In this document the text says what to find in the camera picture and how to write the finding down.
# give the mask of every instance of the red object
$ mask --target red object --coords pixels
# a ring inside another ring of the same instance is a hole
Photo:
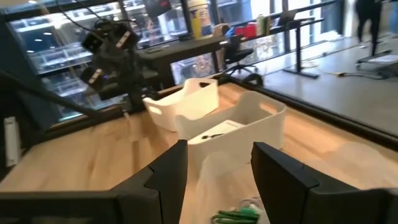
[[[244,27],[237,27],[235,29],[235,35],[244,35]]]
[[[244,29],[244,36],[247,39],[256,37],[256,25],[248,24]]]

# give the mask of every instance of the person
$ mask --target person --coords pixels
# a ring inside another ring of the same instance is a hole
[[[398,38],[398,2],[392,3],[392,12],[390,14],[390,31],[392,38]]]
[[[366,48],[363,44],[363,27],[365,23],[371,21],[371,35],[372,35],[372,56],[376,54],[377,38],[379,36],[382,2],[381,0],[356,0],[355,9],[358,16],[358,40],[359,47]]]

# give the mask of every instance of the desk leg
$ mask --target desk leg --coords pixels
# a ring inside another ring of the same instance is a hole
[[[314,75],[311,73],[302,72],[302,65],[301,65],[301,27],[298,25],[296,28],[296,65],[295,69],[286,68],[283,69],[284,72],[289,72],[295,75],[300,75],[303,77],[317,79],[319,75]]]
[[[156,69],[159,73],[159,80],[165,90],[175,86],[172,65],[168,62],[157,62]]]
[[[216,52],[211,53],[211,58],[213,59],[213,66],[214,66],[214,71],[215,73],[219,73],[220,70],[218,68],[218,59],[217,59],[217,54]]]

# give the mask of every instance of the office chair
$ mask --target office chair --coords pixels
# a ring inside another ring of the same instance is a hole
[[[245,70],[250,74],[253,74],[252,71],[247,69],[249,67],[254,68],[255,72],[259,71],[259,69],[254,65],[243,65],[239,63],[247,56],[254,53],[254,49],[242,49],[242,50],[240,49],[242,37],[243,37],[242,35],[235,35],[229,38],[229,44],[228,46],[225,47],[224,64],[230,65],[236,63],[236,65],[224,70],[223,73],[225,74],[232,75],[236,71],[238,71],[240,74],[242,70]]]

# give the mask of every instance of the glass window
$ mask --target glass window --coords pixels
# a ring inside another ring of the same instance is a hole
[[[76,70],[70,69],[69,72],[42,78],[42,82],[46,89],[56,93],[58,96],[62,96],[67,100],[87,108],[99,110],[120,102],[122,96],[105,101],[101,101],[98,95],[86,96],[85,91],[87,89],[87,85],[79,79],[82,70],[83,68]],[[70,108],[65,108],[60,105],[57,105],[57,107],[63,116],[63,120],[80,115],[80,113]]]
[[[140,0],[127,0],[124,3],[129,18],[135,19],[142,27],[139,47],[175,39],[187,32],[179,0],[172,1],[171,11],[154,19],[147,16]],[[103,18],[114,21],[122,19],[119,4],[116,2],[90,8]],[[87,28],[92,28],[98,20],[86,9],[68,11],[67,14]],[[80,46],[88,32],[72,24],[61,13],[12,21],[11,26],[39,74],[85,63],[91,59],[91,54]]]
[[[218,16],[234,25],[255,19],[258,15],[282,12],[282,0],[217,0]]]
[[[276,57],[284,53],[283,33],[268,37],[250,40],[241,44],[242,49],[254,49],[254,53],[242,60],[243,64],[256,63],[270,57]]]
[[[68,4],[68,3],[73,3],[75,2],[74,0],[59,0],[60,4]],[[55,0],[27,0],[25,4],[20,4],[17,6],[11,6],[5,8],[4,12],[6,14],[10,13],[15,13],[15,12],[23,12],[23,11],[29,11],[33,9],[40,9],[40,8],[45,8],[45,7],[50,7],[50,6],[55,6]]]
[[[189,78],[201,78],[215,73],[211,54],[188,58],[171,64],[176,85]]]
[[[300,4],[295,0],[289,0],[289,9],[297,9],[311,4],[319,4],[327,0],[302,0]],[[319,7],[313,10],[300,12],[296,15],[296,19],[304,19],[314,17],[315,19],[324,18],[323,22],[312,24],[301,28],[301,45],[302,47],[314,44],[322,40],[331,40],[338,37],[338,5]],[[291,49],[296,49],[295,30],[290,31]]]

